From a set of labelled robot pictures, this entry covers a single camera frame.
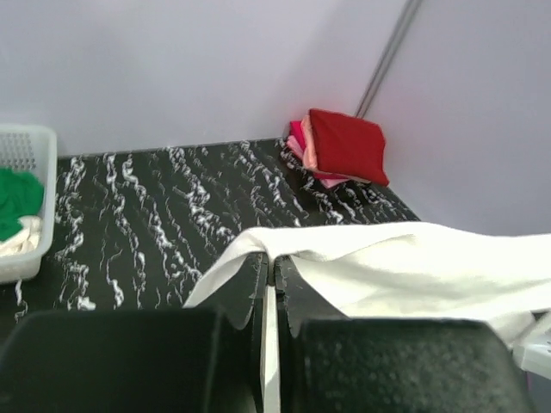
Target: green cloth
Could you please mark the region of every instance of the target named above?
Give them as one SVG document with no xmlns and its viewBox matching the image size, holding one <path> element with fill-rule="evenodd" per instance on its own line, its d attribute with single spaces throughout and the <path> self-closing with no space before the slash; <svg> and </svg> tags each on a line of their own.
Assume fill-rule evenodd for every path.
<svg viewBox="0 0 551 413">
<path fill-rule="evenodd" d="M 22 229 L 19 218 L 38 215 L 44 186 L 30 172 L 0 168 L 0 242 Z"/>
</svg>

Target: metal rod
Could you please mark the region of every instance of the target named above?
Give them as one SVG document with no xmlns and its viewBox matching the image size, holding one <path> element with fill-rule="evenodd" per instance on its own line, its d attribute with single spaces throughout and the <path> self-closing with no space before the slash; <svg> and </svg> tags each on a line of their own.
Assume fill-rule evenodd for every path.
<svg viewBox="0 0 551 413">
<path fill-rule="evenodd" d="M 371 103 L 373 102 L 375 95 L 377 94 L 377 91 L 379 90 L 379 87 L 388 72 L 388 68 L 393 62 L 394 56 L 402 44 L 402 40 L 406 35 L 407 29 L 412 24 L 413 17 L 417 13 L 417 10 L 422 2 L 423 0 L 407 0 L 404 8 L 402 9 L 402 13 L 396 22 L 394 31 L 390 36 L 390 40 L 385 47 L 385 51 L 379 60 L 379 64 L 375 69 L 375 73 L 371 77 L 368 88 L 363 94 L 360 106 L 356 111 L 356 117 L 364 118 L 367 114 L 369 107 L 371 106 Z"/>
</svg>

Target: folded pink cloth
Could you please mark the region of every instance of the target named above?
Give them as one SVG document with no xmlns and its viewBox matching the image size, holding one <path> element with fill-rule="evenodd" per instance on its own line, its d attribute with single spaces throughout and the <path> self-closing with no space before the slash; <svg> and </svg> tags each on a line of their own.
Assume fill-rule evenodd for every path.
<svg viewBox="0 0 551 413">
<path fill-rule="evenodd" d="M 293 154 L 301 161 L 304 158 L 304 149 L 300 147 L 298 139 L 294 135 L 289 135 L 286 142 L 287 148 L 293 152 Z M 339 183 L 349 181 L 348 178 L 318 178 L 321 184 L 327 189 L 336 187 Z"/>
<path fill-rule="evenodd" d="M 291 135 L 294 136 L 299 143 L 300 148 L 304 152 L 302 165 L 305 169 L 313 172 L 314 178 L 317 179 L 343 179 L 346 176 L 337 174 L 326 174 L 318 171 L 316 162 L 316 151 L 313 143 L 312 125 L 310 124 L 310 116 L 306 115 L 302 120 L 292 120 L 289 122 Z"/>
</svg>

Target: white towel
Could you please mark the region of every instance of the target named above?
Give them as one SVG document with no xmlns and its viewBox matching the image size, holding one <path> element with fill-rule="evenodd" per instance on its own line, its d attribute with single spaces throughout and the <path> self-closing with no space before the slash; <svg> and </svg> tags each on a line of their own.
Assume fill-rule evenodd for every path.
<svg viewBox="0 0 551 413">
<path fill-rule="evenodd" d="M 350 317 L 479 320 L 510 346 L 534 323 L 531 311 L 551 308 L 551 234 L 490 237 L 424 222 L 251 228 L 197 282 L 186 306 L 220 288 L 251 252 L 267 253 L 270 262 L 291 256 L 300 276 Z M 266 393 L 278 369 L 272 307 L 264 326 L 271 337 L 261 372 L 265 398 L 277 394 Z"/>
<path fill-rule="evenodd" d="M 0 256 L 14 256 L 35 250 L 40 241 L 42 219 L 35 216 L 20 217 L 22 228 L 13 237 L 0 243 Z"/>
</svg>

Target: white wall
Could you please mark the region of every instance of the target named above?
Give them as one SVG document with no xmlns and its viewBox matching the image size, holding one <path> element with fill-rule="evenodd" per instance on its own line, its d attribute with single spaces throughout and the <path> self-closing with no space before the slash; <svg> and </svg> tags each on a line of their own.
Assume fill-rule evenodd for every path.
<svg viewBox="0 0 551 413">
<path fill-rule="evenodd" d="M 280 136 L 353 113 L 405 0 L 3 0 L 0 122 L 60 152 Z"/>
<path fill-rule="evenodd" d="M 422 219 L 551 231 L 551 2 L 425 0 L 368 118 Z"/>
</svg>

